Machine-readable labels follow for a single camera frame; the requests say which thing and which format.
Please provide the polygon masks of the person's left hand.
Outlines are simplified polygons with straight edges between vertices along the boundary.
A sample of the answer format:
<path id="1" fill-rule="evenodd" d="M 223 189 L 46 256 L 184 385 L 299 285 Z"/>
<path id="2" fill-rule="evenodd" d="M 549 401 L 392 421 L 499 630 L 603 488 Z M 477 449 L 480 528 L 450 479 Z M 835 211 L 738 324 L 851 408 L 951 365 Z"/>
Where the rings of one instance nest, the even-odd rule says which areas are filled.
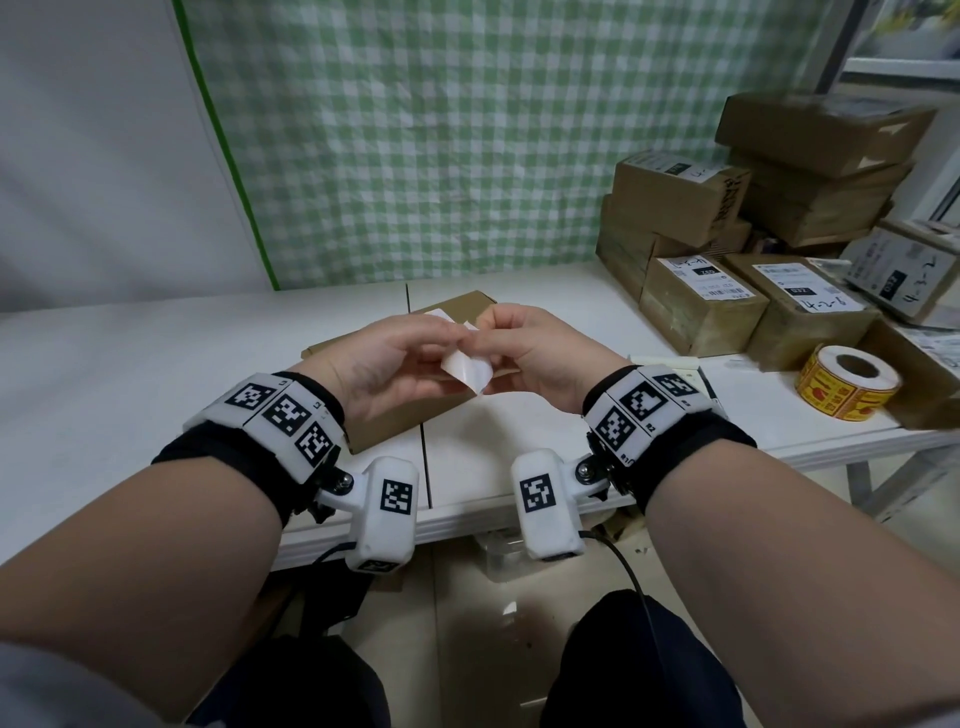
<path id="1" fill-rule="evenodd" d="M 346 420 L 366 422 L 406 403 L 445 397 L 391 395 L 390 380 L 407 362 L 441 363 L 468 332 L 461 323 L 428 314 L 390 316 L 347 334 L 289 371 L 321 385 Z"/>

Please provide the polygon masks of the person's right hand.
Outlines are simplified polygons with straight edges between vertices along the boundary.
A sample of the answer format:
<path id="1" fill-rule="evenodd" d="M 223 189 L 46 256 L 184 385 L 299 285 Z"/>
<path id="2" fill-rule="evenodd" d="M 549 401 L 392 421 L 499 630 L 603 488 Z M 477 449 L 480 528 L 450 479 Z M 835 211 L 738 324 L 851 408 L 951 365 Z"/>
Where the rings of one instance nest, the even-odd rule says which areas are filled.
<path id="1" fill-rule="evenodd" d="M 537 351 L 542 357 L 541 386 L 486 386 L 487 395 L 531 393 L 560 411 L 581 414 L 599 383 L 631 366 L 629 359 L 539 307 L 494 304 L 477 319 L 476 327 L 458 343 L 470 357 L 516 357 L 524 351 Z"/>

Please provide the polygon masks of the white sticker label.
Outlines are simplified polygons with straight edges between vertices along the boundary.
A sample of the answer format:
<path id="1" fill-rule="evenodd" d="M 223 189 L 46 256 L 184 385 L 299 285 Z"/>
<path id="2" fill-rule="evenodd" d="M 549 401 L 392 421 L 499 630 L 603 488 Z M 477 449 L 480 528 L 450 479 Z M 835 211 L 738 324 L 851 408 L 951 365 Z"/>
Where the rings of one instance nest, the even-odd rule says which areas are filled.
<path id="1" fill-rule="evenodd" d="M 476 396 L 483 395 L 494 378 L 494 367 L 488 358 L 469 356 L 457 346 L 447 349 L 439 367 Z"/>

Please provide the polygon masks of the person's left forearm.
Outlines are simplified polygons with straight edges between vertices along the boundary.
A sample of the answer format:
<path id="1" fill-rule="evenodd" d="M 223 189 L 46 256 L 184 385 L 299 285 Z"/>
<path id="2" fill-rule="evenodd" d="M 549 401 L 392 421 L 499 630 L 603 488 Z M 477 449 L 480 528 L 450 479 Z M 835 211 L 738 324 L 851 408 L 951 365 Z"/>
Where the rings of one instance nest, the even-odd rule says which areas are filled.
<path id="1" fill-rule="evenodd" d="M 145 467 L 0 565 L 0 643 L 183 719 L 236 656 L 282 528 L 268 496 L 217 459 Z"/>

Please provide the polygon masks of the person's right forearm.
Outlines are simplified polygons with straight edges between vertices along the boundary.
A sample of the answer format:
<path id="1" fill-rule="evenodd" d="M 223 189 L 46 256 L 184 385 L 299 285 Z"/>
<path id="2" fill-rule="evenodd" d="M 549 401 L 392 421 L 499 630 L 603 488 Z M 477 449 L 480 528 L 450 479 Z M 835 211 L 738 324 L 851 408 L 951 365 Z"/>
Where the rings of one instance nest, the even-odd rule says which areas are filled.
<path id="1" fill-rule="evenodd" d="M 728 441 L 671 471 L 646 522 L 766 728 L 960 728 L 960 578 L 883 525 Z"/>

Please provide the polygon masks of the right wristband with markers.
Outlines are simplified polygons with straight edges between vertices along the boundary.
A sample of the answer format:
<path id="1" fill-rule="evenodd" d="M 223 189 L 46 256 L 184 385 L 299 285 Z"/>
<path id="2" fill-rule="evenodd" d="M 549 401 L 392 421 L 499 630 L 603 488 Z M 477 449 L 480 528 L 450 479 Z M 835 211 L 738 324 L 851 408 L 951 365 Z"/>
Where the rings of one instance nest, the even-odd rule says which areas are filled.
<path id="1" fill-rule="evenodd" d="M 614 371 L 589 391 L 582 417 L 610 484 L 642 514 L 666 477 L 708 445 L 757 447 L 717 402 L 662 364 Z"/>

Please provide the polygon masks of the left wristband with markers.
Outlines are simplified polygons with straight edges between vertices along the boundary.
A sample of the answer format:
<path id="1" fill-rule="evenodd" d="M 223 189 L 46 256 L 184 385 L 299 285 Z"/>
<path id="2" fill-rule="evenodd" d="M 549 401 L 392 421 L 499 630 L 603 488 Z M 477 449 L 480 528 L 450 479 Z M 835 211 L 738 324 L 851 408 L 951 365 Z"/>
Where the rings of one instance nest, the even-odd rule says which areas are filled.
<path id="1" fill-rule="evenodd" d="M 336 467 L 343 423 L 342 406 L 322 385 L 291 371 L 258 372 L 189 418 L 152 463 L 213 458 L 256 486 L 287 526 Z"/>

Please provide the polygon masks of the clear plastic container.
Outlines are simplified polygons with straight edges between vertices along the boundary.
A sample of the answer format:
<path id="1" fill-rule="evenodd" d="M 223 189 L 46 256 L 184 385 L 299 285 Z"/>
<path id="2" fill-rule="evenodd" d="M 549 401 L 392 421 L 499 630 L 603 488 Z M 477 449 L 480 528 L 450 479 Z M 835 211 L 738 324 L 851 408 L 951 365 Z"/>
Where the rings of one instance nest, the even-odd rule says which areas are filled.
<path id="1" fill-rule="evenodd" d="M 476 565 L 492 583 L 503 584 L 531 576 L 547 566 L 531 558 L 518 526 L 477 533 L 472 541 Z"/>

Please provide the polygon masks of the pile of cardboard parcels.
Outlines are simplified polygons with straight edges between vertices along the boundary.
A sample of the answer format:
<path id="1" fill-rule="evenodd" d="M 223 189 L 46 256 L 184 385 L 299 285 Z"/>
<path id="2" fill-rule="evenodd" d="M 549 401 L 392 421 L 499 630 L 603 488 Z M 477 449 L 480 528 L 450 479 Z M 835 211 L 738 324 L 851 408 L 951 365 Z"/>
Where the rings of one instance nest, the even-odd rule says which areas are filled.
<path id="1" fill-rule="evenodd" d="M 939 109 L 837 93 L 743 92 L 725 161 L 620 160 L 597 256 L 680 355 L 798 375 L 820 345 L 902 378 L 907 430 L 960 431 L 960 227 L 891 216 Z"/>

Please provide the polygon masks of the green checked cloth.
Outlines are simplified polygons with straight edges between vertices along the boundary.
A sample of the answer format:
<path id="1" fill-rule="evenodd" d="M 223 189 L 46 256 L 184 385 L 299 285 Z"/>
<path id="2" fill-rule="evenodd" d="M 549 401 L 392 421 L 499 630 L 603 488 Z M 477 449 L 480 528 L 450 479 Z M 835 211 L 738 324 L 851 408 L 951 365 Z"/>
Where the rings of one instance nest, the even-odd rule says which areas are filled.
<path id="1" fill-rule="evenodd" d="M 275 290 L 583 261 L 616 164 L 808 89 L 843 0 L 170 0 Z"/>

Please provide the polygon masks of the roll of yellow stickers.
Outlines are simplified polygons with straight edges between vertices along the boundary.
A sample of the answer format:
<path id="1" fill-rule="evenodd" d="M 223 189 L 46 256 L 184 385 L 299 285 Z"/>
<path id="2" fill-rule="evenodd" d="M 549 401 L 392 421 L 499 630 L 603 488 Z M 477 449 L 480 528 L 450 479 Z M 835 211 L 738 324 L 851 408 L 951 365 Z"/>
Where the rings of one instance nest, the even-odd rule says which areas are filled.
<path id="1" fill-rule="evenodd" d="M 886 361 L 866 351 L 820 345 L 795 382 L 799 397 L 834 420 L 860 423 L 873 418 L 903 385 Z"/>

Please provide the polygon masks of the person's right leg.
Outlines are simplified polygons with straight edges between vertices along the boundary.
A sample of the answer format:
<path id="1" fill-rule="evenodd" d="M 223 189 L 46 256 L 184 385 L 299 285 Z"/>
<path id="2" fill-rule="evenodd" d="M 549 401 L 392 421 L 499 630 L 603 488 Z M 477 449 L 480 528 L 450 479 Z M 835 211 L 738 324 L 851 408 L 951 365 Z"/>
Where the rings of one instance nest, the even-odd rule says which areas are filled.
<path id="1" fill-rule="evenodd" d="M 676 613 L 633 589 L 576 623 L 539 728 L 747 728 L 738 686 Z"/>

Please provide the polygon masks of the person's leg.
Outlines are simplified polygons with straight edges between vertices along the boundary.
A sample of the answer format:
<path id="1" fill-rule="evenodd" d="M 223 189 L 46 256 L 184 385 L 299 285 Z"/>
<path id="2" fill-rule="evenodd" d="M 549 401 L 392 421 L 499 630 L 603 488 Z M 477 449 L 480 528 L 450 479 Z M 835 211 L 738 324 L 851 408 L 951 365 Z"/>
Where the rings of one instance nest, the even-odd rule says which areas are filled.
<path id="1" fill-rule="evenodd" d="M 676 613 L 633 589 L 576 623 L 539 728 L 747 728 L 738 686 Z"/>
<path id="2" fill-rule="evenodd" d="M 392 728 L 378 674 L 339 636 L 247 650 L 186 723 L 200 728 Z"/>

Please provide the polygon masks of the white table leg frame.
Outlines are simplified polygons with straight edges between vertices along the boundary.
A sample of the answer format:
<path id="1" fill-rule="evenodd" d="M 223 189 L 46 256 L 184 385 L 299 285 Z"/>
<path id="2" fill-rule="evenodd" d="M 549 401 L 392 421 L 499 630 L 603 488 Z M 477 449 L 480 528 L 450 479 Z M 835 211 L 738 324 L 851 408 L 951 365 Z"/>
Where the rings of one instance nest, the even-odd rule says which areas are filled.
<path id="1" fill-rule="evenodd" d="M 960 444 L 913 453 L 878 485 L 866 460 L 846 465 L 851 505 L 879 523 L 887 523 L 955 472 L 960 472 Z"/>

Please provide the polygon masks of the window frame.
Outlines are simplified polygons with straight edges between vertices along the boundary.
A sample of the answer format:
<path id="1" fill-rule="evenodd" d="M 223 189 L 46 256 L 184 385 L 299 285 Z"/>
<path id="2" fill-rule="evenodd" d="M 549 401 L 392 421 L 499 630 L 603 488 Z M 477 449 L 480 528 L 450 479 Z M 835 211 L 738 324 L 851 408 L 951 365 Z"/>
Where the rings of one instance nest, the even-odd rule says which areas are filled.
<path id="1" fill-rule="evenodd" d="M 960 0 L 832 0 L 809 62 L 838 83 L 960 88 Z"/>

